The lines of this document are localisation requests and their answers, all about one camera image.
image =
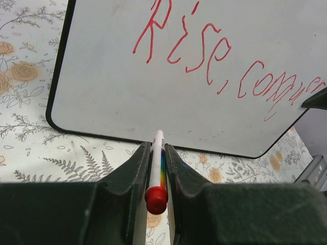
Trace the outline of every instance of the floral tablecloth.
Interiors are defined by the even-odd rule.
[[[0,181],[96,181],[137,144],[58,133],[44,117],[66,0],[0,0]],[[292,182],[311,161],[292,128],[257,160],[179,151],[215,183]],[[147,245],[169,244],[167,213],[148,215]]]

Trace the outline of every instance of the white board surface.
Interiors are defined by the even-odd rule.
[[[258,157],[325,87],[326,13],[324,0],[76,0],[51,124]]]

